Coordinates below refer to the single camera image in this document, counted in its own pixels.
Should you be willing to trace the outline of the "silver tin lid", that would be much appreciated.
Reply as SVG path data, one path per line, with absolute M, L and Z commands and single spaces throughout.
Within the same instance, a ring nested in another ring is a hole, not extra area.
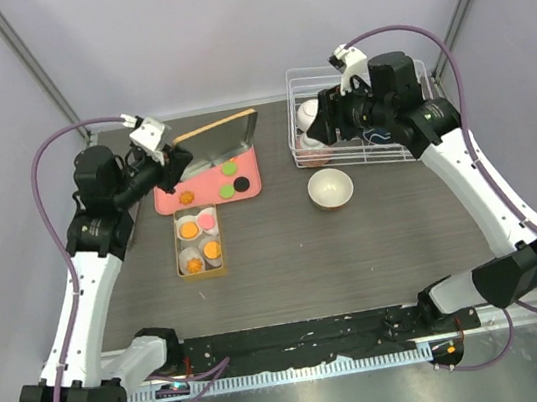
M 254 108 L 245 109 L 177 137 L 173 145 L 193 156 L 180 180 L 187 181 L 251 149 L 257 119 Z

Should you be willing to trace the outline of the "pink round cookie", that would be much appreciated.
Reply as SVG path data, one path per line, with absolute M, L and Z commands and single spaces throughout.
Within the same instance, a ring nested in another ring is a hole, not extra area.
M 215 214 L 210 209 L 201 211 L 197 216 L 197 223 L 204 231 L 212 230 L 216 226 Z

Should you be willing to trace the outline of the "gold cookie tin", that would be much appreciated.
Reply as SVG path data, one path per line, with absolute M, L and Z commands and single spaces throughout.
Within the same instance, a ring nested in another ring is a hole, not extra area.
M 226 273 L 225 245 L 215 205 L 185 208 L 174 213 L 177 274 L 185 281 Z

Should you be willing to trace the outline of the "orange ridged round cookie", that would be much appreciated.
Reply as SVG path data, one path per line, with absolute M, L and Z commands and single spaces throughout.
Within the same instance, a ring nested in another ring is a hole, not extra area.
M 215 260 L 222 256 L 221 245 L 218 240 L 207 241 L 202 248 L 202 253 L 206 259 Z

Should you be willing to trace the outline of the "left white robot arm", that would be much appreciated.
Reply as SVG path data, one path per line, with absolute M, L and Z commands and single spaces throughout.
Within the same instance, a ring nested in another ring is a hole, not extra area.
M 134 228 L 130 209 L 153 189 L 175 190 L 192 154 L 163 147 L 161 161 L 140 147 L 126 161 L 106 146 L 80 152 L 74 163 L 76 212 L 67 231 L 73 269 L 51 354 L 39 382 L 23 386 L 19 402 L 128 402 L 143 381 L 183 367 L 173 329 L 146 327 L 107 368 L 102 340 L 110 299 Z

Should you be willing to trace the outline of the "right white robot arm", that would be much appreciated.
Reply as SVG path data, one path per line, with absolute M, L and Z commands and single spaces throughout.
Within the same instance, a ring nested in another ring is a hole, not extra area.
M 331 58 L 338 85 L 318 94 L 309 138 L 327 146 L 368 129 L 390 134 L 450 188 L 475 220 L 494 256 L 472 271 L 448 276 L 418 296 L 418 319 L 442 332 L 470 305 L 508 307 L 537 287 L 537 212 L 505 182 L 465 131 L 457 108 L 428 99 L 415 62 L 396 51 L 348 61 Z

